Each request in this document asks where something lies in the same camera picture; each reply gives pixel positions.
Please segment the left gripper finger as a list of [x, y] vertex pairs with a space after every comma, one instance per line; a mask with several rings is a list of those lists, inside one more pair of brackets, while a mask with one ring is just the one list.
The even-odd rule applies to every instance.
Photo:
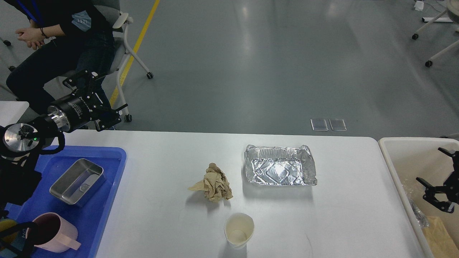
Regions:
[[103, 73], [99, 75], [96, 72], [89, 72], [88, 70], [81, 70], [73, 74], [69, 74], [62, 85], [72, 90], [71, 94], [82, 97], [84, 99], [90, 99], [95, 95], [95, 82], [105, 78], [108, 75]]
[[128, 107], [124, 104], [117, 109], [111, 109], [103, 105], [94, 105], [94, 123], [96, 131], [111, 129], [113, 126], [121, 123], [121, 110]]

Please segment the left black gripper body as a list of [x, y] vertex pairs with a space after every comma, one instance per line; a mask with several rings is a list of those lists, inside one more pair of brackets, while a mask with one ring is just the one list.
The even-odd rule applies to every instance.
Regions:
[[47, 116], [54, 121], [58, 130], [71, 133], [90, 121], [99, 119], [104, 106], [97, 93], [74, 91], [48, 107]]

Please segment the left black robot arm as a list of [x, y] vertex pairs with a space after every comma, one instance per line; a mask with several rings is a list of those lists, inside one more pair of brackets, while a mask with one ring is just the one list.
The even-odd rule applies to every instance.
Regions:
[[[102, 105], [94, 91], [101, 78], [82, 70], [64, 80], [85, 88], [54, 101], [48, 114], [1, 127], [2, 258], [94, 258], [120, 184], [126, 152], [118, 147], [66, 146], [65, 133], [95, 121], [97, 131], [121, 122], [120, 111]], [[51, 253], [26, 240], [36, 216], [54, 212], [77, 229], [75, 242]]]

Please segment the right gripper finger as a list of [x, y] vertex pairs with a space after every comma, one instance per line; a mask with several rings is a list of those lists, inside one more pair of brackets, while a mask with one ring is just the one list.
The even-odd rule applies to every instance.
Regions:
[[442, 212], [453, 213], [455, 209], [455, 203], [447, 201], [440, 201], [436, 198], [437, 194], [445, 194], [445, 182], [442, 186], [432, 186], [425, 179], [416, 177], [416, 180], [425, 187], [425, 193], [423, 199], [429, 204], [437, 208]]
[[447, 149], [441, 148], [441, 147], [438, 147], [438, 150], [441, 153], [447, 155], [448, 157], [451, 157], [453, 161], [453, 171], [450, 173], [450, 175], [446, 179], [447, 180], [457, 180], [459, 176], [459, 151], [449, 152]]

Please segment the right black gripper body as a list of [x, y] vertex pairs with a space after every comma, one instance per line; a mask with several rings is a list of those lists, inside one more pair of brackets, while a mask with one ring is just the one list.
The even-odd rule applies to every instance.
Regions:
[[459, 178], [457, 175], [450, 175], [445, 180], [445, 194], [450, 202], [459, 204]]

